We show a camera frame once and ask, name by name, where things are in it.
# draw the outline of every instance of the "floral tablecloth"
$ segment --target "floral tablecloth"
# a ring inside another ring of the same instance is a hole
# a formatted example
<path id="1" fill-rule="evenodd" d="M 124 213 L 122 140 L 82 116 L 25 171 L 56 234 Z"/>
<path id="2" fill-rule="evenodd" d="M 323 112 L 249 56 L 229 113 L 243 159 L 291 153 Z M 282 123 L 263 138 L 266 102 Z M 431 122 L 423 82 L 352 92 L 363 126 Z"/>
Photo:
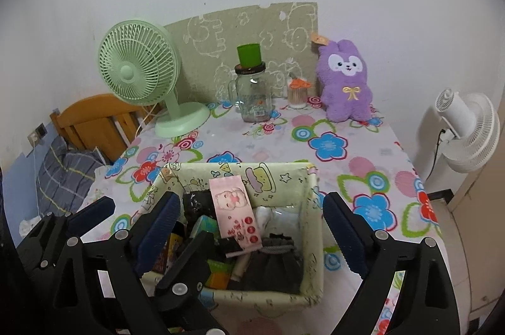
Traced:
<path id="1" fill-rule="evenodd" d="M 433 237 L 447 259 L 421 179 L 380 112 L 371 107 L 373 118 L 368 122 L 331 123 L 319 98 L 309 98 L 309 102 L 305 109 L 293 110 L 285 100 L 276 99 L 271 120 L 261 124 L 243 122 L 228 103 L 211 103 L 211 116 L 202 127 L 174 139 L 158 138 L 152 126 L 148 127 L 113 166 L 97 170 L 97 179 L 83 206 L 107 195 L 114 199 L 116 212 L 83 240 L 106 239 L 117 229 L 129 228 L 140 201 L 168 162 L 222 163 L 215 177 L 226 175 L 228 162 L 261 162 L 264 165 L 257 170 L 263 177 L 269 174 L 264 170 L 269 162 L 306 161 L 318 170 L 319 206 L 327 193 L 338 191 L 373 229 L 385 229 L 404 241 Z M 263 185 L 290 181 L 286 176 Z M 361 279 L 349 270 L 325 223 L 323 228 L 325 280 L 319 305 L 264 317 L 254 310 L 219 307 L 205 290 L 202 301 L 231 334 L 330 334 Z M 402 279 L 402 273 L 397 273 L 373 333 L 385 333 Z"/>

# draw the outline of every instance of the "black power cord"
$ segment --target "black power cord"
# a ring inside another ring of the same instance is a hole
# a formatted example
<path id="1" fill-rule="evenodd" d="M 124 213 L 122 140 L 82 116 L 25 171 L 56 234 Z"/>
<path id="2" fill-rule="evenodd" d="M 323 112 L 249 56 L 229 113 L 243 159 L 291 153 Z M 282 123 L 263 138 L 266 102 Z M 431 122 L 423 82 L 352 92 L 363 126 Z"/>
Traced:
<path id="1" fill-rule="evenodd" d="M 431 171 L 430 174 L 426 177 L 426 181 L 430 178 L 431 174 L 433 173 L 433 169 L 435 168 L 435 163 L 437 162 L 437 155 L 438 155 L 438 148 L 440 147 L 440 136 L 445 133 L 444 129 L 441 129 L 440 132 L 438 133 L 438 138 L 437 138 L 437 148 L 435 149 L 435 158 L 433 159 L 433 165 L 431 166 Z"/>

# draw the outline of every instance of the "jar lid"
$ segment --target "jar lid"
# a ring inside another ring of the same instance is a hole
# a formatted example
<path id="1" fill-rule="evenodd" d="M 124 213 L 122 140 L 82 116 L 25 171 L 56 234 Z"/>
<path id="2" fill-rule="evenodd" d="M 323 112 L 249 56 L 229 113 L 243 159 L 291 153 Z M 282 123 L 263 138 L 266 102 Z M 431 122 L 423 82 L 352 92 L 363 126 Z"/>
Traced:
<path id="1" fill-rule="evenodd" d="M 259 43 L 243 44 L 237 47 L 237 52 L 242 67 L 255 67 L 262 63 Z"/>
<path id="2" fill-rule="evenodd" d="M 261 64 L 253 67 L 244 67 L 241 64 L 237 64 L 235 66 L 235 73 L 240 74 L 240 75 L 245 75 L 245 74 L 255 74 L 255 73 L 261 73 L 262 71 L 265 71 L 267 66 L 264 64 L 264 62 L 261 62 Z"/>

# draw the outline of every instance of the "blue wall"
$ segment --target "blue wall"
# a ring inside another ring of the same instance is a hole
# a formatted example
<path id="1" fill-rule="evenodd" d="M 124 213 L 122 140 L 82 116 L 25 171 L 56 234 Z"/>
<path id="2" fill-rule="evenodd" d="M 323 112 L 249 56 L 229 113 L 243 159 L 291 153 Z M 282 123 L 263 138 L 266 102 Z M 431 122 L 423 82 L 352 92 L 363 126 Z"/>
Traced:
<path id="1" fill-rule="evenodd" d="M 28 157 L 21 154 L 3 173 L 3 205 L 7 224 L 16 246 L 21 242 L 19 223 L 24 219 L 28 220 L 37 216 L 35 174 L 39 172 L 42 160 L 57 136 L 52 123 L 47 124 L 45 128 L 47 134 L 35 147 L 35 165 L 33 162 L 34 152 L 32 151 Z"/>

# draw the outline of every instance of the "pink tissue package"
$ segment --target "pink tissue package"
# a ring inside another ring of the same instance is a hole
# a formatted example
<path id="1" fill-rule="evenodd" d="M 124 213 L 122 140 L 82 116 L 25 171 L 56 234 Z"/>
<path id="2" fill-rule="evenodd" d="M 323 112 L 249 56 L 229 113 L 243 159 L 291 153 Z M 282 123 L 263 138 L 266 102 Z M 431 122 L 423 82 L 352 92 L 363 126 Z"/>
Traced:
<path id="1" fill-rule="evenodd" d="M 221 238 L 235 237 L 242 251 L 226 254 L 236 257 L 263 247 L 253 208 L 240 175 L 209 180 Z"/>

